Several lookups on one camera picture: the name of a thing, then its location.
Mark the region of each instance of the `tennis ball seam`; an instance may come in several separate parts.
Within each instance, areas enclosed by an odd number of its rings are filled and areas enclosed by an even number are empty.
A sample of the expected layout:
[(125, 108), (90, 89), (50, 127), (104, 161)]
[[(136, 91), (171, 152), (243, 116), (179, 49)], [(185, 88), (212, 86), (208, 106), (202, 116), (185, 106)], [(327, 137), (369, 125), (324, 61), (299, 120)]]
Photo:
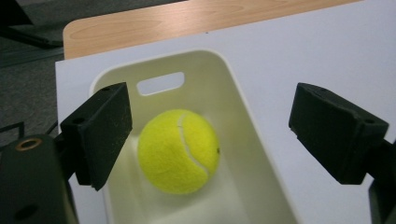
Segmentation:
[(187, 144), (186, 139), (184, 138), (183, 120), (186, 117), (187, 117), (187, 114), (182, 114), (177, 121), (177, 127), (178, 127), (178, 131), (180, 134), (181, 143), (183, 144), (184, 149), (185, 149), (186, 154), (189, 157), (189, 159), (192, 162), (194, 162), (198, 167), (203, 169), (206, 173), (206, 176), (209, 176), (209, 170), (192, 156), (189, 145)]

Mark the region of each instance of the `yellow tennis ball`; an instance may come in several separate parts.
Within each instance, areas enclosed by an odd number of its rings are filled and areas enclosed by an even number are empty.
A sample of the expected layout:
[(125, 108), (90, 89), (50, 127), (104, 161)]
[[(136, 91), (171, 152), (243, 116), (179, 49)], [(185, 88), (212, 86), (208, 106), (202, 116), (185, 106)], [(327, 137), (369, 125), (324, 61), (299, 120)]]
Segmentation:
[(187, 194), (200, 189), (219, 163), (219, 141), (200, 115), (169, 110), (152, 119), (139, 136), (137, 158), (158, 189)]

